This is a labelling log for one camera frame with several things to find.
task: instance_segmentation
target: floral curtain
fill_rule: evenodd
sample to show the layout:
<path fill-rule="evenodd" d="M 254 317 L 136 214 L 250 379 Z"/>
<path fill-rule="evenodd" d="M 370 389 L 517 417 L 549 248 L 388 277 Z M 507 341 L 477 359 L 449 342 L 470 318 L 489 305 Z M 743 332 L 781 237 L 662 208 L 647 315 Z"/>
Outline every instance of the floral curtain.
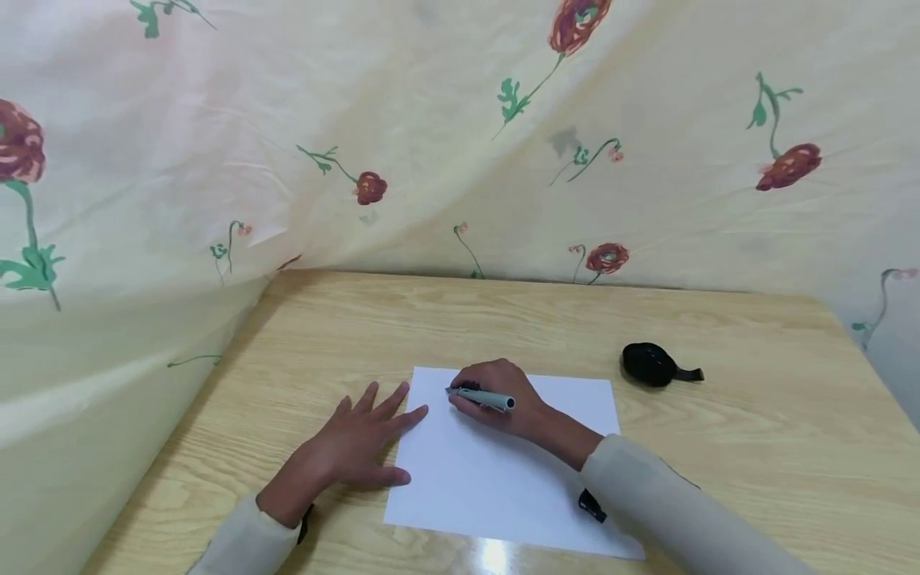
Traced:
<path fill-rule="evenodd" d="M 812 294 L 920 423 L 914 2 L 0 17 L 10 572 L 79 571 L 285 268 Z"/>

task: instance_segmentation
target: white paper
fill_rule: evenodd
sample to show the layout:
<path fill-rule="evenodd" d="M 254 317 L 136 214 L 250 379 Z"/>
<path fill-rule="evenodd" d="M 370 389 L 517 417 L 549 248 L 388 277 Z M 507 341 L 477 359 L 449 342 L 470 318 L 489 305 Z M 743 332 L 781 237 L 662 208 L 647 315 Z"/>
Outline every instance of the white paper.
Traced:
<path fill-rule="evenodd" d="M 608 517 L 578 507 L 578 474 L 539 448 L 459 413 L 444 389 L 454 369 L 416 367 L 406 410 L 428 416 L 399 443 L 397 466 L 412 482 L 390 489 L 386 523 L 503 539 L 620 558 L 642 546 Z M 601 379 L 528 375 L 546 403 L 601 433 L 619 433 L 611 384 Z"/>

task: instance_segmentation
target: white sleeve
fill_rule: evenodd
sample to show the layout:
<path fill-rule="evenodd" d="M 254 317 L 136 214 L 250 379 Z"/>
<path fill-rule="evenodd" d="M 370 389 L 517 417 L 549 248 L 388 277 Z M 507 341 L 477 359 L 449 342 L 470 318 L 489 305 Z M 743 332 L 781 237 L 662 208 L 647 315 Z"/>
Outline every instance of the white sleeve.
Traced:
<path fill-rule="evenodd" d="M 239 502 L 187 575 L 274 575 L 297 544 L 288 529 L 259 510 L 255 494 Z"/>
<path fill-rule="evenodd" d="M 620 527 L 658 545 L 688 573 L 814 573 L 656 454 L 625 437 L 604 438 L 585 462 L 581 480 Z"/>

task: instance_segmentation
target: table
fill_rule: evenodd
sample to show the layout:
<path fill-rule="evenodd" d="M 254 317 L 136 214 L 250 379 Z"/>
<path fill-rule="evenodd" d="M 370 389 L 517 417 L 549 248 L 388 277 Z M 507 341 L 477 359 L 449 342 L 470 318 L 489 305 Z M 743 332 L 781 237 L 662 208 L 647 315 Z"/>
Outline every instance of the table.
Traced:
<path fill-rule="evenodd" d="M 644 340 L 706 382 L 624 381 L 618 353 Z M 920 438 L 814 299 L 296 271 L 265 292 L 85 575 L 184 573 L 342 396 L 497 356 L 611 379 L 626 436 L 820 572 L 920 573 Z M 385 525 L 385 503 L 324 494 L 281 573 L 677 572 L 651 546 L 629 562 Z"/>

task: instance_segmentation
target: gray pen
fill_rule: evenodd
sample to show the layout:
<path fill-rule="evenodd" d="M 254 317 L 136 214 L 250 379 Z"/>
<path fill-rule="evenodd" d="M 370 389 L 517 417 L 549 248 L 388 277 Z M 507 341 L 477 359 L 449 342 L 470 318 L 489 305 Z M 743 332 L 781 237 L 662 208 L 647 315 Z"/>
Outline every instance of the gray pen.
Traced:
<path fill-rule="evenodd" d="M 498 411 L 514 411 L 514 397 L 503 396 L 502 394 L 482 391 L 479 389 L 469 389 L 467 387 L 447 387 L 444 389 L 448 396 L 460 396 L 463 399 L 469 399 L 480 406 L 488 406 Z"/>

